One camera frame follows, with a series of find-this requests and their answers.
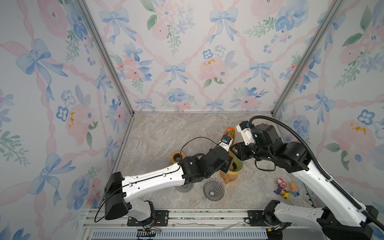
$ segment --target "pink toy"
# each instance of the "pink toy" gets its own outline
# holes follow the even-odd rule
[[[282,189],[286,190],[288,185],[284,182],[284,179],[281,177],[275,181],[275,183],[280,186]]]

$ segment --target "mounting plate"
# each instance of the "mounting plate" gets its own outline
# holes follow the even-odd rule
[[[268,226],[265,223],[264,210],[248,210],[248,218],[250,220],[251,227]]]
[[[168,210],[155,210],[155,226],[166,227],[168,225]],[[142,227],[142,223],[137,221],[136,218],[128,218],[127,226],[129,227]]]

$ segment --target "tape roll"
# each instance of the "tape roll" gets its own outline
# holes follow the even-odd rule
[[[180,158],[180,151],[174,151],[170,157],[169,157],[169,160],[172,164],[175,164],[177,162],[179,162],[181,159],[185,158],[185,153],[183,151],[181,151],[181,158]]]

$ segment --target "pink flower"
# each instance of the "pink flower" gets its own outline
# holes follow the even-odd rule
[[[124,64],[122,64],[122,63],[117,63],[117,67],[116,67],[116,69],[118,70],[118,71],[120,71],[121,69],[122,70],[124,70]]]
[[[167,3],[162,2],[160,6],[155,7],[155,10],[158,14],[158,19],[163,22],[174,23],[176,10],[173,9],[169,1],[167,1]]]
[[[135,57],[133,56],[133,54],[130,57],[124,56],[124,58],[125,58],[125,60],[124,60],[125,65],[133,67],[133,68],[139,67],[139,62],[135,61]]]
[[[332,131],[331,135],[340,145],[340,149],[353,157],[358,154],[364,159],[376,146],[372,131],[354,119],[343,122],[338,129]]]
[[[384,26],[382,24],[370,26],[360,41],[365,50],[371,53],[378,45],[384,42]]]
[[[224,79],[225,76],[229,75],[229,68],[224,66],[224,61],[219,58],[209,58],[200,64],[200,75],[201,80],[214,79],[215,77]]]
[[[89,185],[90,192],[97,192],[100,186],[101,180],[95,177],[95,179]]]
[[[138,70],[137,67],[127,68],[127,73],[125,74],[125,76],[127,79],[132,79],[133,81],[137,81],[142,77],[142,73],[140,70]]]
[[[59,38],[67,38],[68,21],[59,1],[37,0],[40,17],[47,30]]]
[[[269,16],[277,13],[277,11],[282,7],[282,5],[283,5],[283,0],[252,1],[251,12],[259,20],[264,20]]]
[[[126,116],[126,112],[124,107],[118,107],[116,111],[116,120],[118,121],[118,124],[122,124],[124,122]]]
[[[241,100],[240,106],[243,109],[252,109],[257,107],[258,101],[255,97],[245,97]]]
[[[297,63],[291,63],[291,66],[287,68],[287,70],[291,70],[292,72],[296,69]]]
[[[186,109],[191,109],[191,104],[189,102],[183,101],[175,104],[175,110],[183,112]]]
[[[361,52],[360,44],[351,44],[347,46],[340,54],[340,63],[346,65],[357,59]]]
[[[158,22],[153,26],[153,36],[160,41],[164,40],[168,36],[168,27],[164,22]]]
[[[74,105],[69,114],[68,120],[66,121],[66,129],[68,135],[75,138],[78,146],[82,145],[84,138],[89,131],[88,126],[94,125],[95,122],[94,111],[89,107],[84,107],[81,104]]]

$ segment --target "vent grille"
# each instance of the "vent grille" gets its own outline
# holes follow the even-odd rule
[[[146,235],[139,232],[140,239]],[[137,239],[137,229],[95,229],[92,240],[125,240]],[[162,229],[161,233],[156,234],[151,239],[268,239],[265,229],[227,229],[217,233],[217,229]]]

